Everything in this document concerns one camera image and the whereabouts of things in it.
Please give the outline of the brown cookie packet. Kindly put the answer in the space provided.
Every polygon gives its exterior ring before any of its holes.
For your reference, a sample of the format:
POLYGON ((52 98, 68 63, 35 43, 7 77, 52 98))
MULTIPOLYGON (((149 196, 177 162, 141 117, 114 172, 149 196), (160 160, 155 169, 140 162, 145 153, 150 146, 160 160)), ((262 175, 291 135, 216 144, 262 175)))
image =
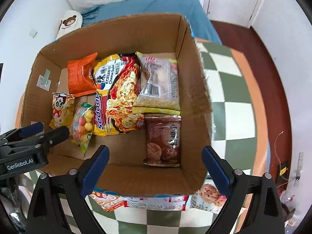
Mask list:
POLYGON ((178 168, 181 164, 181 117, 150 113, 144 117, 148 166, 178 168))

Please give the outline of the silver cookie snack bag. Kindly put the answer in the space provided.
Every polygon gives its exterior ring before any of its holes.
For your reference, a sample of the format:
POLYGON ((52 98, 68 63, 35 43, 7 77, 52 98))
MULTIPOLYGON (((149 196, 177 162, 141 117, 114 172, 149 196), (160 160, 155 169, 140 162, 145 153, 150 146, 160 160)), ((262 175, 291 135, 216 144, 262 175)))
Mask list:
POLYGON ((191 196, 190 207, 219 214, 227 198, 221 195, 212 179, 206 179, 203 186, 191 196))

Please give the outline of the green white checkered blanket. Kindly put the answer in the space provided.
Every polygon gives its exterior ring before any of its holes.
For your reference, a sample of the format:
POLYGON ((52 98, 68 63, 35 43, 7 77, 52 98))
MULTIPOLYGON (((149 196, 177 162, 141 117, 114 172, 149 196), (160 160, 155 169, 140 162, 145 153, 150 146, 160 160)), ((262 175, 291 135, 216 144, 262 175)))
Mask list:
POLYGON ((267 118, 259 86, 243 53, 196 42, 211 104, 210 145, 233 168, 260 176, 267 163, 267 118))

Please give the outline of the yellow instant noodle packet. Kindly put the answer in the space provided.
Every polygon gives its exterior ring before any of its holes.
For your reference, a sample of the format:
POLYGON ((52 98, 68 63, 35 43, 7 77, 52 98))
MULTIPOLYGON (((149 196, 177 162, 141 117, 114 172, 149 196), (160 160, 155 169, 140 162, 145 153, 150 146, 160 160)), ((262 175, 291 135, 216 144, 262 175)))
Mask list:
POLYGON ((140 90, 141 69, 134 53, 113 54, 96 62, 93 134, 108 136, 139 130, 144 115, 133 113, 140 90))

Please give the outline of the red white flat packet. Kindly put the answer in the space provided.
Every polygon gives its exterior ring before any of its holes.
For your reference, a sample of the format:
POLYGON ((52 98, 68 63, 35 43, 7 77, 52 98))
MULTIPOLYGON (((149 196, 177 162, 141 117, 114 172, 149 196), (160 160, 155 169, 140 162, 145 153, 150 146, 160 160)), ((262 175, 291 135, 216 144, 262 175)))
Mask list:
POLYGON ((156 210, 156 211, 184 211, 188 195, 179 195, 173 197, 141 197, 124 198, 126 208, 156 210))

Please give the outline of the orange panda snack bag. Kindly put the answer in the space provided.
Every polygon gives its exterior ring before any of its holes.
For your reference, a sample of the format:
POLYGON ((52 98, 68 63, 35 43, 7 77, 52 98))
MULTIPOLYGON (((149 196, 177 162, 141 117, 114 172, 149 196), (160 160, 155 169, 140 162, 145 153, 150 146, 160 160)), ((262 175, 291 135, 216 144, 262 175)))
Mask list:
POLYGON ((119 195, 111 195, 93 191, 89 195, 105 212, 112 212, 124 206, 124 198, 119 195))

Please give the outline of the yellow panda biscuit bag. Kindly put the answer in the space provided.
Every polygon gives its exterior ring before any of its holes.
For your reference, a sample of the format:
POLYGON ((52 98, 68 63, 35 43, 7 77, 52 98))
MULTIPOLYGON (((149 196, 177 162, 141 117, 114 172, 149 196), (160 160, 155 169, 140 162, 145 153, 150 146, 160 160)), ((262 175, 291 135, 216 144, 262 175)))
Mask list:
POLYGON ((70 128, 74 117, 74 95, 60 92, 54 92, 52 95, 52 119, 49 127, 52 129, 61 126, 70 128))

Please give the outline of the colourful gumball candy bag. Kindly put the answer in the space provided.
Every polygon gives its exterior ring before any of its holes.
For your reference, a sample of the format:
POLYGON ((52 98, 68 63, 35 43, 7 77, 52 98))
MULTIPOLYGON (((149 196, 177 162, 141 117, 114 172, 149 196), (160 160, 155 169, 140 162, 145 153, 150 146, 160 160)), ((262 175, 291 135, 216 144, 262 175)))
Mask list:
POLYGON ((71 125, 72 142, 85 154, 94 130, 94 105, 84 102, 75 111, 71 125))

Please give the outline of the brown cardboard box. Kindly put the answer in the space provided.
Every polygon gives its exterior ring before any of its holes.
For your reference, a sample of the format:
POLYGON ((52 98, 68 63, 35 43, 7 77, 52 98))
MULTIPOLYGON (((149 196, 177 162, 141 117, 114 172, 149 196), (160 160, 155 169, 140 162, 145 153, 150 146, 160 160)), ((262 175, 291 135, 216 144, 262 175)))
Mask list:
POLYGON ((86 153, 70 140, 54 146, 43 170, 62 175, 79 167, 100 145, 109 148, 109 162, 97 186, 108 192, 131 197, 193 194, 201 188, 207 171, 201 160, 210 144, 211 104, 203 64, 187 20, 178 14, 125 16, 86 26, 42 48, 32 66, 21 110, 21 126, 42 122, 49 130, 52 94, 65 83, 62 75, 70 60, 97 53, 142 52, 178 61, 181 106, 181 166, 146 166, 145 130, 124 135, 94 136, 86 153))

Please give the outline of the pale yellow cracker packet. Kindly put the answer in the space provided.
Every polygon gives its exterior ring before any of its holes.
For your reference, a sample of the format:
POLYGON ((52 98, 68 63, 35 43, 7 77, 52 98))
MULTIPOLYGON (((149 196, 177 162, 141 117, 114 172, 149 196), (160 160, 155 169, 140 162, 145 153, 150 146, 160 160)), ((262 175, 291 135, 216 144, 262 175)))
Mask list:
POLYGON ((178 63, 137 52, 141 64, 141 91, 133 113, 180 115, 178 63))

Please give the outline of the bear print long pillow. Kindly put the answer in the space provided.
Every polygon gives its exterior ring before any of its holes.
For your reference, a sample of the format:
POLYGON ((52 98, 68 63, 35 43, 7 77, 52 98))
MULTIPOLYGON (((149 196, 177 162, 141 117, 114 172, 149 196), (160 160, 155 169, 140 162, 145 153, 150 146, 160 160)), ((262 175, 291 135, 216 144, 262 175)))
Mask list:
POLYGON ((63 18, 60 21, 59 31, 56 36, 56 40, 62 36, 78 30, 82 27, 82 15, 73 10, 65 12, 63 18))

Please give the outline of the blue bed sheet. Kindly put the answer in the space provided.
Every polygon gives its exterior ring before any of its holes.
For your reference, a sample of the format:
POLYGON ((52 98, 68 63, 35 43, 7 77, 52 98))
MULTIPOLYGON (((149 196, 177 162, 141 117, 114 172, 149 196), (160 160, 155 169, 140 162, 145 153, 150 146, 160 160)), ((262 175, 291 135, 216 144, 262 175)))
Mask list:
POLYGON ((222 43, 199 0, 124 0, 96 5, 82 12, 82 26, 121 16, 146 13, 181 14, 188 20, 194 37, 222 43))

